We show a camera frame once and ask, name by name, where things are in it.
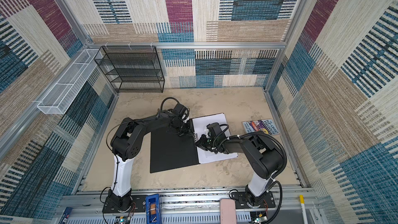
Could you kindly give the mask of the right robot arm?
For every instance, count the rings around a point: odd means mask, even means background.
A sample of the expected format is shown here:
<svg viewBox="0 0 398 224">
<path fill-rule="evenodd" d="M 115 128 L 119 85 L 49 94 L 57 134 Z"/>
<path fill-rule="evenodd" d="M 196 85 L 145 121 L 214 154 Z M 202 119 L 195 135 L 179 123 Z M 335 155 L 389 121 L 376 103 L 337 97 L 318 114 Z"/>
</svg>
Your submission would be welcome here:
<svg viewBox="0 0 398 224">
<path fill-rule="evenodd" d="M 278 140 L 262 131 L 226 136 L 228 129 L 228 124 L 209 124 L 195 146 L 214 154 L 244 154 L 254 171 L 245 188 L 245 201 L 251 208 L 260 207 L 276 184 L 276 177 L 286 168 L 286 151 Z"/>
</svg>

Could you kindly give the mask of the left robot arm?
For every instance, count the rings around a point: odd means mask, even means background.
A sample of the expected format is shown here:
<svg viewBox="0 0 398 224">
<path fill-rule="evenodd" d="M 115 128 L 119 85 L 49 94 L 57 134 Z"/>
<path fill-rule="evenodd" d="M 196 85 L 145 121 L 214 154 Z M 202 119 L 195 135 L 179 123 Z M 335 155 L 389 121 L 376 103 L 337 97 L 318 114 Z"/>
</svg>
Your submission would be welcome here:
<svg viewBox="0 0 398 224">
<path fill-rule="evenodd" d="M 116 132 L 108 149 L 114 155 L 113 184 L 108 191 L 103 211 L 125 213 L 133 209 L 131 173 L 135 157 L 140 153 L 144 136 L 161 128 L 172 127 L 178 136 L 191 133 L 189 108 L 174 97 L 165 98 L 155 115 L 142 119 L 125 118 L 115 126 Z"/>
</svg>

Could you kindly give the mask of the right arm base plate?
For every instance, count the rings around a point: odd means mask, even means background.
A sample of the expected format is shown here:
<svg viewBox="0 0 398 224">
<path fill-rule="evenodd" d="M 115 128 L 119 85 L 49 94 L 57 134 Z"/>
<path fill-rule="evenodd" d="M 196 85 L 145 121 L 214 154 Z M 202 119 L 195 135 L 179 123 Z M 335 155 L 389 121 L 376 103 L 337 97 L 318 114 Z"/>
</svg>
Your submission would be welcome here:
<svg viewBox="0 0 398 224">
<path fill-rule="evenodd" d="M 239 192 L 233 189 L 229 192 L 229 198 L 235 201 L 236 209 L 276 207 L 275 198 L 271 191 L 255 197 L 249 192 Z"/>
</svg>

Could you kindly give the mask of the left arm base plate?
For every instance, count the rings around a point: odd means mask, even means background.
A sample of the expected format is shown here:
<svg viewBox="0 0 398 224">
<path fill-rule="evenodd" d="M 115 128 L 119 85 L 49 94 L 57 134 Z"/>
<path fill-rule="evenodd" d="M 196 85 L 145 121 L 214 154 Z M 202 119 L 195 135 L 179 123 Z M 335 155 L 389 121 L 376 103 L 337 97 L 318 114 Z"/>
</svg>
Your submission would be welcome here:
<svg viewBox="0 0 398 224">
<path fill-rule="evenodd" d="M 146 195 L 127 197 L 108 196 L 102 209 L 104 214 L 144 213 L 146 211 Z"/>
</svg>

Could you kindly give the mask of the red folder black inside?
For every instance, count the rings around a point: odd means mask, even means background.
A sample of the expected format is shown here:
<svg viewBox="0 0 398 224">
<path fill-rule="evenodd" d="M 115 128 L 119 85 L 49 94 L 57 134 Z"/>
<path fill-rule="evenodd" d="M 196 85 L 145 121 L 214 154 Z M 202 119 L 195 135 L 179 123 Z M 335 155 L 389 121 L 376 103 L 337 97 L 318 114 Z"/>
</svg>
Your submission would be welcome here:
<svg viewBox="0 0 398 224">
<path fill-rule="evenodd" d="M 151 132 L 150 173 L 163 172 L 183 167 L 195 166 L 238 157 L 237 153 L 215 154 L 195 146 L 195 142 L 205 134 L 207 125 L 217 122 L 226 124 L 225 114 L 197 117 L 192 119 L 192 136 L 178 136 L 172 127 L 161 128 Z"/>
</svg>

